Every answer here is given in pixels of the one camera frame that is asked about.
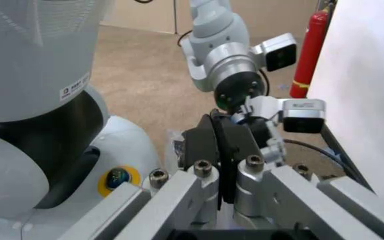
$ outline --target bolt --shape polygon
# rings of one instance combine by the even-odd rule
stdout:
[[[212,173],[212,164],[207,160],[198,160],[193,165],[193,172],[200,178],[206,178]]]
[[[169,173],[163,169],[155,169],[149,174],[150,185],[155,189],[160,189],[169,180]]]
[[[309,170],[308,166],[303,163],[298,163],[293,165],[293,169],[300,174],[302,177],[307,179],[308,181],[312,178],[312,172]]]
[[[250,170],[254,172],[260,172],[263,170],[263,159],[258,155],[249,155],[245,159],[245,164]]]

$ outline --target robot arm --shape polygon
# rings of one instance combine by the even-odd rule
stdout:
[[[195,86],[214,92],[221,109],[235,112],[246,96],[263,94],[260,68],[274,71],[295,63],[290,33],[250,47],[247,26],[228,0],[191,0],[190,8],[193,30],[180,44]]]

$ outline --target white panel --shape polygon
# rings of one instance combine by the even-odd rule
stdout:
[[[173,0],[154,0],[141,4],[134,0],[114,0],[114,4],[108,10],[102,24],[174,33],[174,2]]]
[[[309,98],[327,103],[327,125],[384,199],[384,1],[340,0]]]
[[[39,166],[0,139],[0,217],[12,218],[31,210],[48,189],[47,177]]]

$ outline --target transparent plastic bag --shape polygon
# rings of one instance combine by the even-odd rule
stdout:
[[[184,154],[184,141],[182,131],[168,129],[166,132],[165,154],[163,168],[173,175],[179,167]]]

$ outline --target label sticker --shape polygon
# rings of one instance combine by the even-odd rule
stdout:
[[[313,102],[294,103],[293,107],[295,107],[295,108],[314,108],[315,104]]]
[[[81,90],[87,82],[90,80],[90,72],[87,72],[84,76],[78,79],[76,82],[70,84],[67,87],[60,89],[60,102],[74,95]]]

